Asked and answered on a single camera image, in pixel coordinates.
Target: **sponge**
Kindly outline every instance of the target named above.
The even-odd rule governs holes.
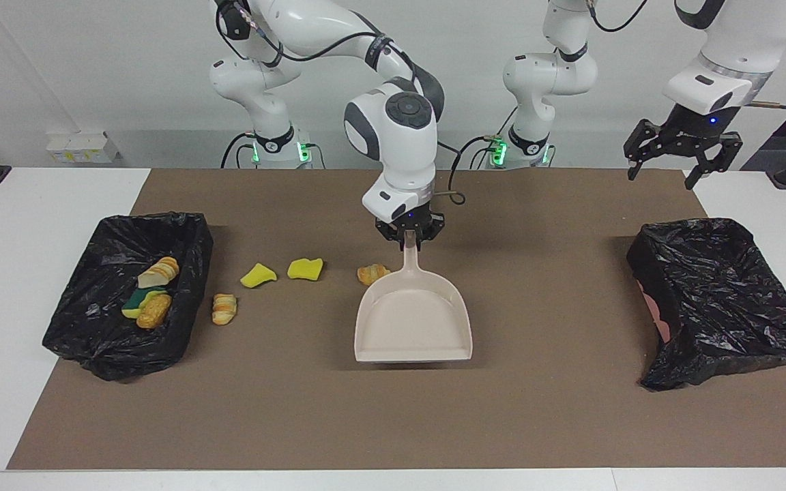
[[[277,282],[278,276],[275,271],[265,267],[265,265],[257,263],[250,273],[247,273],[242,279],[241,284],[248,288],[256,288],[266,282]]]
[[[153,298],[156,295],[159,295],[162,292],[165,292],[166,289],[162,288],[161,286],[153,286],[150,288],[138,288],[132,293],[132,296],[123,304],[123,308],[121,309],[123,315],[127,319],[138,319],[138,316],[141,314],[141,308],[147,302],[147,299]]]
[[[287,270],[287,276],[291,280],[311,280],[317,282],[321,277],[321,270],[323,269],[323,260],[296,260],[290,263],[290,268]]]

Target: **white dustpan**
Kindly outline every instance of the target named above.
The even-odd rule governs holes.
[[[356,314],[353,353],[369,363],[428,363],[471,358],[465,302],[453,283],[418,267],[414,233],[405,264],[368,287]]]

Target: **plastic bag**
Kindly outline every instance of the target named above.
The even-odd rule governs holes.
[[[627,261],[660,333],[643,387],[786,366],[786,292],[736,221],[648,224]]]
[[[201,214],[109,217],[99,223],[59,301],[42,344],[104,380],[165,370],[190,342],[214,240]],[[165,286],[172,305],[161,327],[139,329],[121,313],[136,277],[164,256],[181,267]]]

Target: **pink object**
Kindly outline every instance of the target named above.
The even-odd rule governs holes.
[[[639,283],[639,290],[642,290],[642,295],[645,295],[645,302],[648,304],[648,310],[651,311],[651,315],[654,318],[654,325],[657,326],[657,330],[660,333],[660,337],[663,338],[663,342],[669,342],[671,340],[671,332],[669,329],[669,324],[660,319],[660,308],[657,305],[657,302],[651,298],[651,295],[645,293],[645,287],[642,286],[642,282],[636,280],[636,283]]]

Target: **power strip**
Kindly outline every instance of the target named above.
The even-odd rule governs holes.
[[[119,155],[105,133],[50,134],[47,153],[60,164],[113,164]]]

